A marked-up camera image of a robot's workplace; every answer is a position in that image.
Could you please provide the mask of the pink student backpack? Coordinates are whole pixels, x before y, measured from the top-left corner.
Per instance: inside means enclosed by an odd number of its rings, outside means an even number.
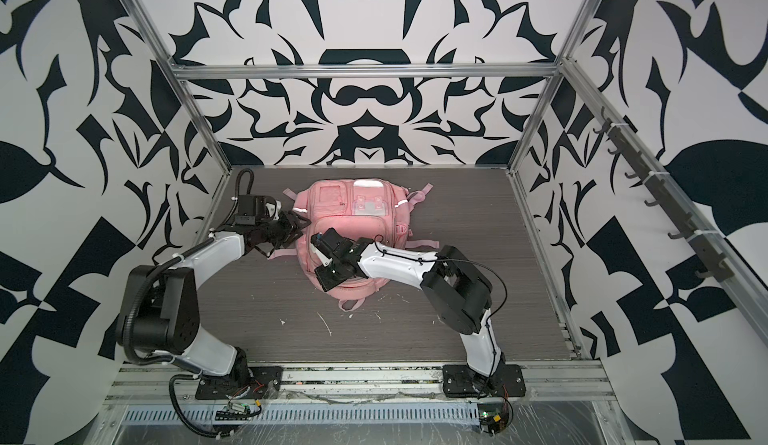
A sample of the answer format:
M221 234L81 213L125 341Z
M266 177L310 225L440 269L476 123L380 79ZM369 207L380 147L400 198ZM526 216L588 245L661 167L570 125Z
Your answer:
M310 221L292 247L278 249L271 257L295 257L310 282L321 287L314 270L320 260L310 250L310 238L329 228L353 241L366 238L381 240L398 249L440 248L434 240L414 240L410 227L411 212L426 199L430 184L414 192L379 178L321 180L296 194L283 194L293 200L292 211Z

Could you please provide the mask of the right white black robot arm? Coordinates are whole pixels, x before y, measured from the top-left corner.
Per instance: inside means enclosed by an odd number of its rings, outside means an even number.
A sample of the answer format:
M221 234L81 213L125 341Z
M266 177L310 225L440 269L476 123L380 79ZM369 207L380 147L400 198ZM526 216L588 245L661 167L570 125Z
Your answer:
M458 249L437 252L388 247L369 238L356 241L334 229L311 237L309 250L319 265L314 275L324 292L341 301L360 301L390 281L420 290L443 323L459 333L467 366L476 374L493 376L502 361L491 324L493 286Z

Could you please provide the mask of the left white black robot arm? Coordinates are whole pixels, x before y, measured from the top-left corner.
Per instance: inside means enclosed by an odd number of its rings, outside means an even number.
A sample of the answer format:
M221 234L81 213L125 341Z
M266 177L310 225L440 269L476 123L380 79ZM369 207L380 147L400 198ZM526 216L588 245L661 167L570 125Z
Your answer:
M166 262L134 268L115 331L126 359L139 366L170 363L195 375L246 381L244 352L201 325L198 288L252 251L267 258L276 255L310 224L292 211L235 216Z

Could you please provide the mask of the left small circuit board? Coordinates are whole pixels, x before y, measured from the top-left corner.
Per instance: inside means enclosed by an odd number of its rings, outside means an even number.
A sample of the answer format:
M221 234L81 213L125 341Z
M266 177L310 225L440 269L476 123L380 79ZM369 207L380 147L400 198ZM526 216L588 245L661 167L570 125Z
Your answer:
M262 413L260 401L252 405L244 403L228 403L224 409L215 412L216 421L247 421Z

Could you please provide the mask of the small circuit board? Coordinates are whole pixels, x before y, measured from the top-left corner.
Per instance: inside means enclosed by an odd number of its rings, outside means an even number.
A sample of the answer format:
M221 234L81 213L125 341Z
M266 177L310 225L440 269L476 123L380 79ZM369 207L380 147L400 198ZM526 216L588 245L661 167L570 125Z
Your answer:
M247 421L262 413L260 401L252 405L244 403L228 403L224 409L215 412L216 421Z
M479 429L482 433L496 435L510 424L514 414L507 408L479 410Z

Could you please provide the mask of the right small circuit board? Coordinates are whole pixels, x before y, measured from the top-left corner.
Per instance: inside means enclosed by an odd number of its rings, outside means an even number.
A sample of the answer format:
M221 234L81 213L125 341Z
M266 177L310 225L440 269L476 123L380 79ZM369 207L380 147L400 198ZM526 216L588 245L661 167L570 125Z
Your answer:
M507 408L479 410L479 429L482 433L496 435L510 424L514 414Z

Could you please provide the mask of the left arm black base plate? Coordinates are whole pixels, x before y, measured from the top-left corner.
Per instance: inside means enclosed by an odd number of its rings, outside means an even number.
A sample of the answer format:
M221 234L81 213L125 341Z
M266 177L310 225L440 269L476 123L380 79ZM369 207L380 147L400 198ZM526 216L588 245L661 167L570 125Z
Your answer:
M197 400L264 399L280 391L284 369L281 366L249 366L248 371L233 370L229 375L203 375L197 387Z

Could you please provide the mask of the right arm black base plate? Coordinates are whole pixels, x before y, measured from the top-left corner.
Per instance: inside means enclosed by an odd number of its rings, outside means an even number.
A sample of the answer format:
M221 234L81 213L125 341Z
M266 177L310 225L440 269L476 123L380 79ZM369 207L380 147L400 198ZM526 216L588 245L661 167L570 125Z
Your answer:
M526 395L527 388L518 365L501 363L490 377L471 370L468 365L444 365L442 390L449 398L520 398Z

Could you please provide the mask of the aluminium frame rail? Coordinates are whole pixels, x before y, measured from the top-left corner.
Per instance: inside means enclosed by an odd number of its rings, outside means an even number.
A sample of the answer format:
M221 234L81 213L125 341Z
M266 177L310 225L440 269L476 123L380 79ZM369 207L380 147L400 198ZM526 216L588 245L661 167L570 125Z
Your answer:
M387 400L447 400L442 390L442 364L414 363L286 363L281 366L280 391L272 400L298 399L319 403L352 403ZM613 401L615 392L603 366L597 361L518 362L529 401ZM200 381L183 381L176 391L182 402L197 400Z

